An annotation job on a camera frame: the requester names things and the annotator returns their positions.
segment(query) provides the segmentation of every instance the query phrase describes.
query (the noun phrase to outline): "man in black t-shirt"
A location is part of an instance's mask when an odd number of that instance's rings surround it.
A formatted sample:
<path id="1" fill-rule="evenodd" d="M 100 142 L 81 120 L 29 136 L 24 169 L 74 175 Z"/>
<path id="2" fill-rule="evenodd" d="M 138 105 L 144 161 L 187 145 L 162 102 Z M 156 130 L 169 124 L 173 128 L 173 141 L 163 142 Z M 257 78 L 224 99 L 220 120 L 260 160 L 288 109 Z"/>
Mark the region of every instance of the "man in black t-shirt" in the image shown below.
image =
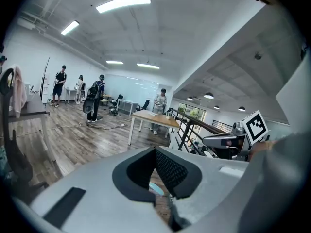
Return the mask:
<path id="1" fill-rule="evenodd" d="M 53 102 L 51 102 L 51 105 L 55 105 L 55 95 L 57 94 L 58 100 L 57 104 L 55 107 L 59 106 L 60 103 L 60 96 L 62 95 L 62 89 L 63 89 L 63 84 L 66 82 L 67 75 L 65 73 L 66 66 L 62 66 L 62 70 L 58 72 L 55 76 L 55 81 L 54 81 L 54 89 L 53 89 Z"/>

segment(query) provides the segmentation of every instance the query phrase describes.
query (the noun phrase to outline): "person in white shirt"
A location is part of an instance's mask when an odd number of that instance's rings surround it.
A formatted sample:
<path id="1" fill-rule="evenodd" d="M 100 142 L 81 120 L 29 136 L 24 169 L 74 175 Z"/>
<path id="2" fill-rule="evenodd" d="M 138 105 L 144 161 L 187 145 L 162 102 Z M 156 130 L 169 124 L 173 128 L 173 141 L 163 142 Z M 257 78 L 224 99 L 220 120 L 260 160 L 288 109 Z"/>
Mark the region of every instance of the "person in white shirt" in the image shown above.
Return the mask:
<path id="1" fill-rule="evenodd" d="M 80 75 L 79 76 L 79 80 L 76 83 L 77 86 L 77 96 L 76 96 L 76 104 L 80 104 L 81 103 L 81 89 L 82 89 L 82 84 L 83 84 L 83 76 Z"/>
<path id="2" fill-rule="evenodd" d="M 166 90 L 165 89 L 162 89 L 161 90 L 161 94 L 160 95 L 157 95 L 154 99 L 154 109 L 153 109 L 153 112 L 154 113 L 157 113 L 157 114 L 163 114 L 163 108 L 165 107 L 166 105 L 166 96 L 165 96 L 165 93 L 166 93 Z M 157 130 L 159 128 L 160 125 L 158 124 L 154 124 L 152 123 L 151 124 L 151 128 L 150 130 L 154 132 L 154 134 L 157 134 Z"/>

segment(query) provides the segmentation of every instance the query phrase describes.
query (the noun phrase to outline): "ceiling light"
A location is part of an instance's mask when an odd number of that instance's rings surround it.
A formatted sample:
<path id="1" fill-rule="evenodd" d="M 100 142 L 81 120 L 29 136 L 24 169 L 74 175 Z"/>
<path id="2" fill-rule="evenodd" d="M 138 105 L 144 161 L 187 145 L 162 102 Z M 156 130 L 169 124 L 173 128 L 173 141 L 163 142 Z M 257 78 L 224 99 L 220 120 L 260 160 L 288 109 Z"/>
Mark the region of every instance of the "ceiling light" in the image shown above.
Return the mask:
<path id="1" fill-rule="evenodd" d="M 211 94 L 210 92 L 207 92 L 207 93 L 204 95 L 204 98 L 207 98 L 207 99 L 214 99 L 214 95 Z"/>
<path id="2" fill-rule="evenodd" d="M 123 64 L 122 61 L 112 61 L 112 60 L 107 60 L 106 61 L 108 64 Z"/>
<path id="3" fill-rule="evenodd" d="M 154 68 L 154 69 L 160 69 L 160 68 L 157 67 L 157 66 L 152 66 L 152 65 L 148 65 L 148 64 L 140 64 L 140 63 L 137 63 L 137 66 L 139 66 L 139 67 L 149 67 L 149 68 Z"/>
<path id="4" fill-rule="evenodd" d="M 241 107 L 239 108 L 239 111 L 244 111 L 244 112 L 245 112 L 245 111 L 246 111 L 246 110 L 245 110 L 245 107 L 241 106 Z"/>
<path id="5" fill-rule="evenodd" d="M 73 21 L 69 26 L 67 26 L 62 32 L 62 35 L 67 35 L 71 30 L 73 30 L 75 27 L 79 26 L 79 23 L 77 21 Z"/>
<path id="6" fill-rule="evenodd" d="M 113 10 L 125 6 L 137 5 L 137 4 L 149 4 L 151 0 L 114 0 L 96 7 L 99 13 L 106 12 L 108 10 Z"/>

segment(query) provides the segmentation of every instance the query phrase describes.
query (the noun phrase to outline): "window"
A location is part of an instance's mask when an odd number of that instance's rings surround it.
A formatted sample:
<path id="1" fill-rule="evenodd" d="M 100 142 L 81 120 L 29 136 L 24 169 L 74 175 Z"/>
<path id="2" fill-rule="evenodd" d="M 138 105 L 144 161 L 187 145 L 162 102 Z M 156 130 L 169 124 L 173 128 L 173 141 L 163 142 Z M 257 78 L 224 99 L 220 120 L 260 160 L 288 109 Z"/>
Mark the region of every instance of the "window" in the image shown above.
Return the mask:
<path id="1" fill-rule="evenodd" d="M 184 103 L 180 103 L 178 106 L 178 111 L 185 113 L 188 116 L 194 117 L 195 119 L 198 119 L 200 121 L 203 121 L 204 116 L 205 116 L 205 110 L 190 106 L 190 105 L 186 105 Z M 185 120 L 185 121 L 189 121 L 187 118 L 184 118 L 184 116 L 179 115 L 179 118 Z M 199 134 L 201 126 L 198 125 L 193 125 L 192 129 L 193 131 L 195 131 L 197 134 Z M 190 137 L 190 139 L 192 139 L 192 141 L 194 142 L 197 138 L 197 136 L 195 134 L 193 134 L 191 131 L 188 132 L 188 135 Z"/>

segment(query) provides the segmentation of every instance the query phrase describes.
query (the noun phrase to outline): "railing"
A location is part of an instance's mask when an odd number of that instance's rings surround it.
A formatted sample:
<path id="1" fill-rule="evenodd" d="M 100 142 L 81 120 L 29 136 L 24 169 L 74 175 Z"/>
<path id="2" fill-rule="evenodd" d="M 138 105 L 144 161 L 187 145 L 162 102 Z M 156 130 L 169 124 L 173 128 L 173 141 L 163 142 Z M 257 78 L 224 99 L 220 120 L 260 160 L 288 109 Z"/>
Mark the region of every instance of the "railing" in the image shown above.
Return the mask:
<path id="1" fill-rule="evenodd" d="M 233 127 L 231 125 L 228 125 L 228 124 L 216 121 L 216 120 L 213 120 L 212 126 L 219 129 L 219 130 L 222 130 L 226 133 L 231 132 L 233 129 Z"/>
<path id="2" fill-rule="evenodd" d="M 191 152 L 194 154 L 199 154 L 199 155 L 204 155 L 205 153 L 203 150 L 199 150 L 199 148 L 193 143 L 193 141 L 191 140 L 191 135 L 194 134 L 196 135 L 201 141 L 203 140 L 203 138 L 198 134 L 198 132 L 196 132 L 194 130 L 194 127 L 196 125 L 200 126 L 201 128 L 211 132 L 212 134 L 220 134 L 220 133 L 225 133 L 223 130 L 217 129 L 213 126 L 210 126 L 194 117 L 191 117 L 183 112 L 180 112 L 178 110 L 173 109 L 173 114 L 172 116 L 175 118 L 175 120 L 178 122 L 180 121 L 179 124 L 179 129 L 177 132 L 177 137 L 175 138 L 177 144 L 178 144 L 178 150 L 182 151 L 182 147 L 184 146 L 187 150 L 187 152 L 189 152 L 189 148 L 186 145 L 186 142 L 190 142 L 195 150 L 195 152 Z M 216 157 L 216 154 L 209 149 L 208 147 L 206 147 L 207 152 L 209 152 L 213 157 Z"/>

